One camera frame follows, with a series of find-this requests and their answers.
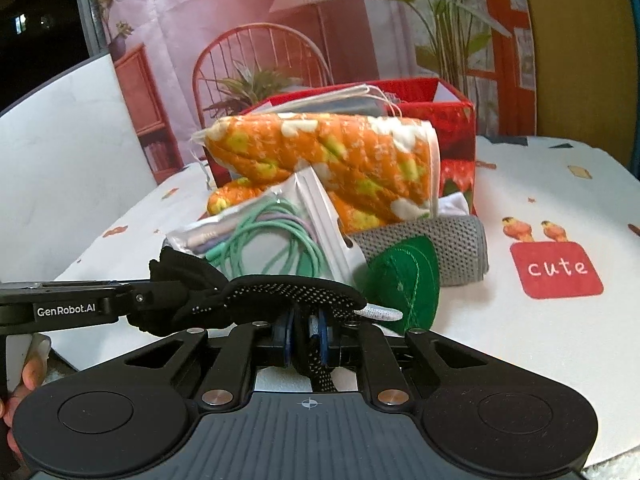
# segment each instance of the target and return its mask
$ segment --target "red label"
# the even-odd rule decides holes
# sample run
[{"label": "red label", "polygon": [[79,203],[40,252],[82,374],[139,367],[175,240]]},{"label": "red label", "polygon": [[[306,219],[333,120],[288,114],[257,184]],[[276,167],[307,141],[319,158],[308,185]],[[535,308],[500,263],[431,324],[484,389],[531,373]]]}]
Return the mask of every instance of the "red label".
[{"label": "red label", "polygon": [[602,294],[604,286],[575,242],[520,242],[511,246],[522,288],[534,300]]}]

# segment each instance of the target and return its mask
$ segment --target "green cable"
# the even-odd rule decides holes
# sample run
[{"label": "green cable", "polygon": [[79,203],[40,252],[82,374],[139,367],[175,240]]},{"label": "green cable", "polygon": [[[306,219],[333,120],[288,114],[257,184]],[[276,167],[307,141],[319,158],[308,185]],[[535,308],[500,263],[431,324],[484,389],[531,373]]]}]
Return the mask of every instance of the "green cable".
[{"label": "green cable", "polygon": [[292,219],[258,220],[265,214],[283,214],[299,217],[296,207],[286,200],[271,200],[260,207],[254,208],[235,228],[232,235],[224,242],[216,245],[205,254],[207,261],[228,277],[230,280],[244,276],[242,250],[265,228],[274,228],[290,234],[287,247],[274,255],[262,269],[262,274],[273,274],[271,269],[285,254],[285,262],[276,274],[290,274],[296,256],[298,264],[295,274],[310,278],[319,277],[326,265],[324,254],[310,235],[299,223]]}]

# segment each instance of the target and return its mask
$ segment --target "yellow wall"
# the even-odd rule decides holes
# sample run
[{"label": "yellow wall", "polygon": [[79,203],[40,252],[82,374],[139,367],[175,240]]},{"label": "yellow wall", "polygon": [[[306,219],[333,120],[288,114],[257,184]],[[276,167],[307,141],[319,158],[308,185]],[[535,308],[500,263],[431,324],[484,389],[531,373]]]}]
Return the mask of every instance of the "yellow wall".
[{"label": "yellow wall", "polygon": [[638,55],[630,0],[529,0],[538,134],[581,140],[628,164]]}]

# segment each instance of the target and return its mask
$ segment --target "plastic bag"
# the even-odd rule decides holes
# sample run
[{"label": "plastic bag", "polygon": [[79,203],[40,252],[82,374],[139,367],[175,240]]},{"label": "plastic bag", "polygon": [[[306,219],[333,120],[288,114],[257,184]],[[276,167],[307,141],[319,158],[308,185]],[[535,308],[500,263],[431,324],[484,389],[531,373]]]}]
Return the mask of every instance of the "plastic bag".
[{"label": "plastic bag", "polygon": [[[272,186],[258,198],[247,200],[167,234],[165,243],[176,250],[194,254],[194,249],[208,240],[230,234],[244,216],[260,204],[274,199],[287,200],[300,212],[300,218],[315,231],[318,245],[327,262],[322,278],[356,286],[366,273],[364,254],[356,244],[348,243],[338,228],[338,215],[312,168],[293,174],[282,184]],[[259,274],[274,254],[289,243],[289,235],[280,230],[265,229],[242,251],[248,274]]]}]

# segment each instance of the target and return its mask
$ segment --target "white panel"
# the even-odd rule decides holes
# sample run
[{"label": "white panel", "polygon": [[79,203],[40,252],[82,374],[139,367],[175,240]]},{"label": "white panel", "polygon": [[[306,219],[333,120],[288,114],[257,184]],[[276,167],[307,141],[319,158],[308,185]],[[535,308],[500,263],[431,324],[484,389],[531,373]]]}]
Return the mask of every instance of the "white panel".
[{"label": "white panel", "polygon": [[111,58],[51,82],[0,116],[0,281],[55,278],[155,186]]}]

